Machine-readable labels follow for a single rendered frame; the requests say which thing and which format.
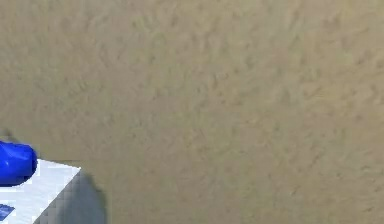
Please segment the blue flat cloth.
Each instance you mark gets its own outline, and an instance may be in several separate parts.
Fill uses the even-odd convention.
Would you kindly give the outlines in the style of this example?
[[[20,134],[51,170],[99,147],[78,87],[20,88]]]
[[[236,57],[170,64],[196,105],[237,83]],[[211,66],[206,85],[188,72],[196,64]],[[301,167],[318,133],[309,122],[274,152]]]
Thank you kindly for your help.
[[[3,221],[14,211],[14,207],[0,204],[0,221]]]

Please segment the blue pillow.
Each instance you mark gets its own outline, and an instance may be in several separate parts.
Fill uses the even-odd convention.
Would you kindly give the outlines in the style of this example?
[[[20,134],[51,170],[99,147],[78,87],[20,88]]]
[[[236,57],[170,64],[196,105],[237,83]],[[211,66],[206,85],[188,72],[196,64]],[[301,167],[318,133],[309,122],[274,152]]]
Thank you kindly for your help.
[[[0,187],[23,184],[35,173],[37,164],[30,145],[0,141]]]

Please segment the white bed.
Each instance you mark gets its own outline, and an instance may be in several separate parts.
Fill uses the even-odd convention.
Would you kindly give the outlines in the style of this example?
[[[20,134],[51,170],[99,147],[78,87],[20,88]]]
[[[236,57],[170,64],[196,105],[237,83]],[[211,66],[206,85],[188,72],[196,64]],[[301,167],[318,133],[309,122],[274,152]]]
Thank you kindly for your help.
[[[80,167],[47,160],[38,160],[27,182],[0,187],[0,204],[14,207],[0,224],[107,224],[91,177]]]

